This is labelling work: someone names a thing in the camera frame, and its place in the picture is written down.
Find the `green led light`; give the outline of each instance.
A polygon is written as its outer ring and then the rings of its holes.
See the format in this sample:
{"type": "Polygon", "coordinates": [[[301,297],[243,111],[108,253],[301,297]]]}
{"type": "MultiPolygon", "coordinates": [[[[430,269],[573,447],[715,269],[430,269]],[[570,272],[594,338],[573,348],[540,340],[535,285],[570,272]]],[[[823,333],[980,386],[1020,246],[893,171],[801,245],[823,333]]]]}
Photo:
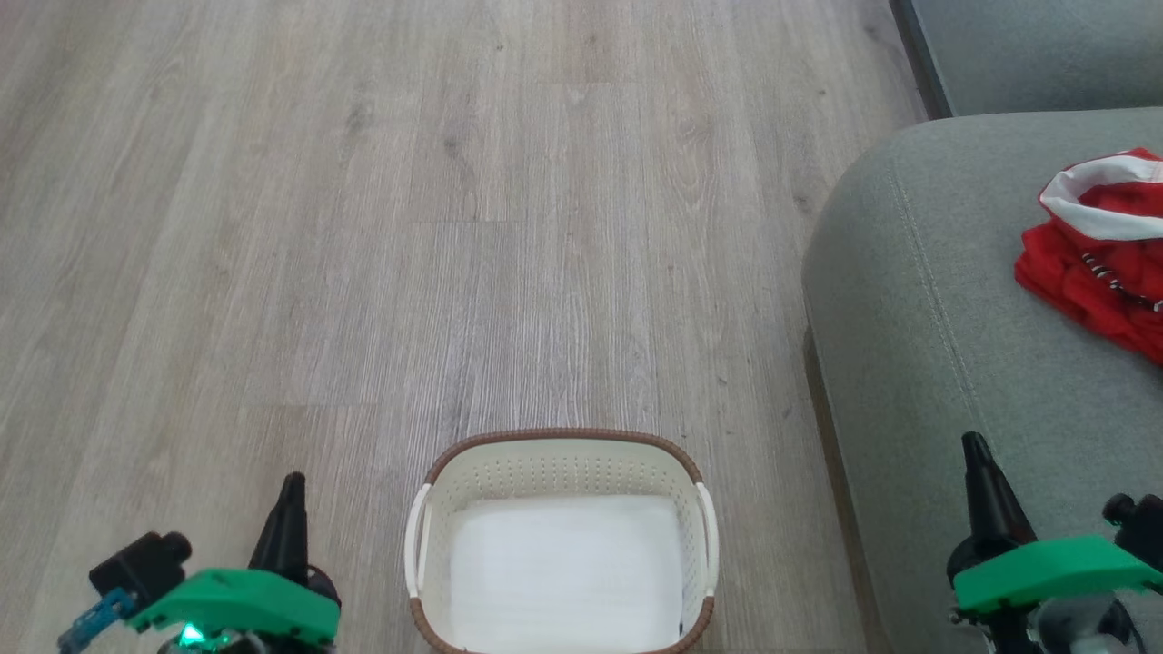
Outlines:
{"type": "Polygon", "coordinates": [[[202,632],[198,631],[198,627],[195,627],[194,625],[187,624],[181,630],[181,640],[178,641],[179,646],[186,647],[190,645],[198,645],[201,642],[206,642],[206,637],[202,635],[202,632]]]}

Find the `white laundry basket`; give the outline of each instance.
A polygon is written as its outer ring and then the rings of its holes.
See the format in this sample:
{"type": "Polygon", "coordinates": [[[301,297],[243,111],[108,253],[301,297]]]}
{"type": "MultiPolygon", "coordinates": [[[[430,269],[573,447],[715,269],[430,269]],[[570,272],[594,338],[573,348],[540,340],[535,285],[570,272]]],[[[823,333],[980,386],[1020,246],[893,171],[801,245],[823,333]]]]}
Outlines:
{"type": "Polygon", "coordinates": [[[405,538],[413,618],[444,654],[678,654],[714,607],[711,495],[648,434],[469,439],[428,472],[405,538]]]}

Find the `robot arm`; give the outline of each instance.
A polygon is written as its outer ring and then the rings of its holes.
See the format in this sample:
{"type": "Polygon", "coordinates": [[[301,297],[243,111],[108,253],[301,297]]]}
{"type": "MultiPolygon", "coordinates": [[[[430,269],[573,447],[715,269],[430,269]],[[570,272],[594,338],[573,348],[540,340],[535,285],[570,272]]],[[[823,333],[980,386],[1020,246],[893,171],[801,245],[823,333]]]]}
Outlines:
{"type": "Polygon", "coordinates": [[[1003,654],[1075,652],[1097,633],[1127,644],[1134,625],[1114,591],[1163,592],[1163,500],[1115,496],[1100,535],[1040,541],[985,439],[962,436],[971,535],[946,573],[956,620],[979,626],[1003,654]]]}
{"type": "Polygon", "coordinates": [[[101,602],[57,645],[76,654],[122,621],[138,633],[184,624],[163,653],[322,654],[340,621],[335,584],[307,562],[306,478],[292,472],[266,518],[247,569],[207,569],[186,578],[190,541],[149,533],[90,571],[101,602]]]}

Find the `green 3d-printed part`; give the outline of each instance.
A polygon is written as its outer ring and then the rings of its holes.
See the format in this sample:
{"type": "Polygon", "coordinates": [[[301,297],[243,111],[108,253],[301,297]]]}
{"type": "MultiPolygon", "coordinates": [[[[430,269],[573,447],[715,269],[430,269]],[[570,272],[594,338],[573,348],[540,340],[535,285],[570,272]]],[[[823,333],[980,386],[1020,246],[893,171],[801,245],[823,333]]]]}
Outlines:
{"type": "Polygon", "coordinates": [[[1100,535],[1041,540],[975,566],[952,580],[957,605],[987,614],[1053,597],[1163,588],[1163,573],[1100,535]]]}
{"type": "Polygon", "coordinates": [[[178,623],[194,625],[204,634],[257,632],[320,646],[335,640],[340,606],[274,573],[212,568],[128,620],[137,631],[178,623]]]}

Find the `wooden floor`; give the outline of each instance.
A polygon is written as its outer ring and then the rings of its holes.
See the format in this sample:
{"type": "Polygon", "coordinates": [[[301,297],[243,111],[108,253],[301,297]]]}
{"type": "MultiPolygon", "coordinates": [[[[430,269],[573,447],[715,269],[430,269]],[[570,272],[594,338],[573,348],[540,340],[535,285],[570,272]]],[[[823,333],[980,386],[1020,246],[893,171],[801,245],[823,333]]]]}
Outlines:
{"type": "Polygon", "coordinates": [[[799,268],[919,107],[885,0],[0,2],[0,649],[148,529],[244,566],[302,469],[341,651],[427,652],[422,474],[582,425],[708,478],[701,649],[865,651],[799,268]]]}

